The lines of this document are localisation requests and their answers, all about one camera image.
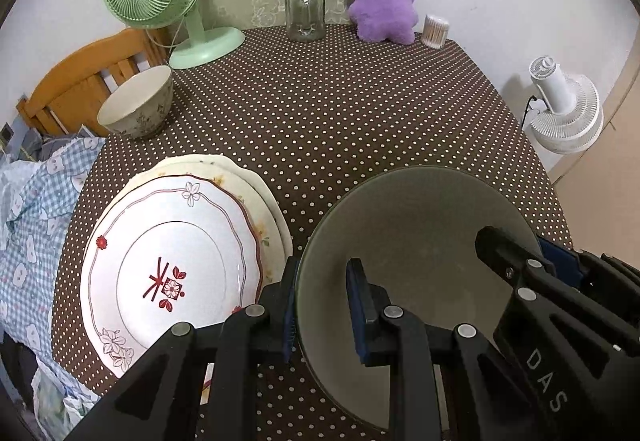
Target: wooden chair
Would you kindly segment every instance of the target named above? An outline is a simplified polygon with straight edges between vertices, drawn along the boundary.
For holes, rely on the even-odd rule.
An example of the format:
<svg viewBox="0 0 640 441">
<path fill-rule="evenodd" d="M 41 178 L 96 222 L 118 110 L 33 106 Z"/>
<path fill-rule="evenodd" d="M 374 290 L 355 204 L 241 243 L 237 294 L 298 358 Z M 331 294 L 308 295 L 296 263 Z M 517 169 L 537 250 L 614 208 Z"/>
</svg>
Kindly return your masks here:
<svg viewBox="0 0 640 441">
<path fill-rule="evenodd" d="M 165 29 L 149 34 L 156 42 L 168 45 Z M 143 30 L 127 28 L 93 42 L 51 69 L 31 98 L 20 100 L 18 113 L 27 125 L 42 133 L 77 132 L 84 124 L 95 134 L 107 136 L 107 129 L 97 121 L 98 111 L 110 95 L 100 71 L 109 71 L 116 84 L 122 85 L 139 72 L 133 60 L 139 53 L 150 66 L 164 63 L 167 56 L 166 49 L 155 45 Z"/>
</svg>

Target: brown tablecloth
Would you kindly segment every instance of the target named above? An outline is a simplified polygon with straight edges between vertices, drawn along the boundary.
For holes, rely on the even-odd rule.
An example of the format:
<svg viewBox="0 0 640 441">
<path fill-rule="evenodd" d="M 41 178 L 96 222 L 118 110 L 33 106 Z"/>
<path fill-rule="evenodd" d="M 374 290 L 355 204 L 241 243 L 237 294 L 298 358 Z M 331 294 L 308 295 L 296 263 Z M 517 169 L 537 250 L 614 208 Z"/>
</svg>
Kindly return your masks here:
<svg viewBox="0 0 640 441">
<path fill-rule="evenodd" d="M 225 154 L 273 191 L 299 255 L 324 212 L 380 172 L 414 164 L 467 170 L 500 190 L 533 229 L 564 246 L 564 215 L 529 141 L 489 80 L 452 41 L 439 51 L 360 42 L 350 26 L 301 44 L 284 28 L 254 29 L 234 53 L 175 71 L 175 101 L 158 135 L 110 137 L 84 184 L 54 294 L 54 358 L 102 395 L 116 381 L 82 325 L 84 246 L 113 197 L 167 156 Z M 266 441 L 373 440 L 382 433 L 340 411 L 296 351 L 262 366 L 258 433 Z"/>
</svg>

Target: red flower pattern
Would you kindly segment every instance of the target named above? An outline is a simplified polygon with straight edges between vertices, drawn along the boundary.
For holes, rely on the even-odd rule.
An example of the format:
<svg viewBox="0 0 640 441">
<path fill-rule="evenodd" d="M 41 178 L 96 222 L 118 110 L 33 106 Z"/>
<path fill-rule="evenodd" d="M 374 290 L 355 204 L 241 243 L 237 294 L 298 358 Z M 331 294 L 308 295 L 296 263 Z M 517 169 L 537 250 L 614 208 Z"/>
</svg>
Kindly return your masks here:
<svg viewBox="0 0 640 441">
<path fill-rule="evenodd" d="M 154 291 L 151 297 L 151 302 L 153 302 L 154 298 L 156 297 L 156 294 L 158 294 L 158 290 L 160 290 L 160 293 L 162 293 L 168 298 L 161 299 L 158 302 L 158 307 L 162 309 L 166 309 L 169 312 L 172 312 L 174 310 L 174 304 L 172 304 L 171 300 L 169 299 L 177 300 L 178 297 L 184 296 L 184 291 L 182 290 L 182 284 L 180 284 L 178 280 L 183 280 L 184 278 L 186 278 L 187 273 L 186 271 L 180 271 L 177 266 L 174 266 L 171 273 L 174 275 L 175 280 L 169 277 L 165 278 L 164 275 L 166 274 L 166 271 L 169 268 L 169 263 L 168 262 L 166 263 L 166 265 L 164 266 L 164 270 L 162 270 L 162 273 L 160 271 L 161 265 L 162 265 L 162 257 L 159 257 L 158 270 L 157 270 L 158 273 L 156 274 L 156 276 L 149 275 L 149 278 L 153 281 L 153 284 L 151 284 L 151 286 L 145 291 L 142 297 L 146 298 L 146 296 L 149 293 L 151 293 L 151 291 Z"/>
<path fill-rule="evenodd" d="M 160 300 L 158 307 L 163 307 L 169 312 L 174 310 L 174 305 L 171 302 L 169 302 L 169 300 L 167 300 L 166 298 L 163 298 L 162 300 Z"/>
</svg>

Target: blue checkered cloth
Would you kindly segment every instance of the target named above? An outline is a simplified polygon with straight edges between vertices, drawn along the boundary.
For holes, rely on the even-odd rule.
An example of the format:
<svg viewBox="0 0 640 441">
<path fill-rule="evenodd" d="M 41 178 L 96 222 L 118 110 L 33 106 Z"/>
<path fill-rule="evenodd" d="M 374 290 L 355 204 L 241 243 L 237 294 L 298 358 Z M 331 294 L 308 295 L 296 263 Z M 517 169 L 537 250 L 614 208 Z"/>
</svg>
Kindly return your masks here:
<svg viewBox="0 0 640 441">
<path fill-rule="evenodd" d="M 10 236 L 0 251 L 0 321 L 30 347 L 70 395 L 92 395 L 54 360 L 51 313 L 58 262 L 84 180 L 104 144 L 84 138 L 56 151 L 12 202 Z"/>
</svg>

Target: gray bowl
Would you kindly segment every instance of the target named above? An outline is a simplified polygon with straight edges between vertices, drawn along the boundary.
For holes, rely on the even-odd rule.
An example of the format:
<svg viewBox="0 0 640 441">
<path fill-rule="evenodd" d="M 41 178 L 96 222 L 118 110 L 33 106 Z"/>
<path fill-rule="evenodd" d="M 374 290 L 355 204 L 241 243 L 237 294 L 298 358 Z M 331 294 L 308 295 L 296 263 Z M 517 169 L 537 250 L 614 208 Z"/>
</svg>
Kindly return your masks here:
<svg viewBox="0 0 640 441">
<path fill-rule="evenodd" d="M 491 339 L 511 287 L 476 257 L 476 234 L 485 226 L 540 252 L 534 232 L 508 199 L 469 174 L 443 167 L 380 174 L 323 217 L 298 272 L 297 324 L 312 374 L 341 407 L 387 428 L 389 371 L 364 367 L 356 354 L 347 261 L 361 258 L 369 282 L 385 287 L 391 302 L 424 322 L 447 329 L 471 323 Z"/>
</svg>

